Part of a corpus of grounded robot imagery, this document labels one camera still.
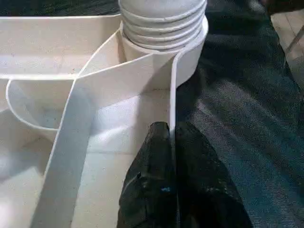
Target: white cylinder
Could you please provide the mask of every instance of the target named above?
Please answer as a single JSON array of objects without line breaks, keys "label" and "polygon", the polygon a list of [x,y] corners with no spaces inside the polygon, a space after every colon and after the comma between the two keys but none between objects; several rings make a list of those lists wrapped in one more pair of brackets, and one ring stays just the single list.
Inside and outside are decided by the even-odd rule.
[{"label": "white cylinder", "polygon": [[185,47],[202,30],[206,0],[119,0],[123,31],[136,45],[171,51]]}]

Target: white ridged dome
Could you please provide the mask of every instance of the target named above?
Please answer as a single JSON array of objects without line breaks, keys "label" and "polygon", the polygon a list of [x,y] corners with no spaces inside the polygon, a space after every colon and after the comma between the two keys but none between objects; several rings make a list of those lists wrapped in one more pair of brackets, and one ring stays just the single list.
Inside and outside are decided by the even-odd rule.
[{"label": "white ridged dome", "polygon": [[202,30],[206,0],[119,0],[125,35],[155,50],[185,46]]},{"label": "white ridged dome", "polygon": [[168,18],[192,14],[205,0],[119,0],[122,9],[146,18]]}]

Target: black object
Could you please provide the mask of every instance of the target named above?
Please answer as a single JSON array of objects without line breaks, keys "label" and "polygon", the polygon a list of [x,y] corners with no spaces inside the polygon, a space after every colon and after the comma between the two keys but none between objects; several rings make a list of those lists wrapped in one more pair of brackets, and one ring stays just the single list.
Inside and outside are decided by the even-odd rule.
[{"label": "black object", "polygon": [[192,124],[176,128],[177,186],[183,228],[251,228],[225,165]]},{"label": "black object", "polygon": [[166,123],[150,126],[127,172],[119,205],[117,228],[176,227],[177,197]]}]

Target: white plastic model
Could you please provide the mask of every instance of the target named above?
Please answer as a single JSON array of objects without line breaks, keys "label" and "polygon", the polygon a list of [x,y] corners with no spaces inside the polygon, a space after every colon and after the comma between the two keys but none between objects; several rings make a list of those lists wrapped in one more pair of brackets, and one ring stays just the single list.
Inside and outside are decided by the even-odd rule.
[{"label": "white plastic model", "polygon": [[121,21],[0,18],[0,228],[114,228],[150,124],[174,130],[175,91],[194,73],[207,19],[154,50]]}]

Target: floor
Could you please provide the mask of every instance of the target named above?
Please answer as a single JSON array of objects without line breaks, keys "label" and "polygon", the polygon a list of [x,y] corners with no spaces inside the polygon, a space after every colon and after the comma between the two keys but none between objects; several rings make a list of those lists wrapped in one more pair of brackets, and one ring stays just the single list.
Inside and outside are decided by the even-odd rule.
[{"label": "floor", "polygon": [[[295,38],[304,25],[304,9],[289,13],[279,13],[271,17],[276,32],[280,37],[280,43],[284,50]],[[293,73],[294,79],[304,90],[304,37],[286,56],[287,62]]]}]

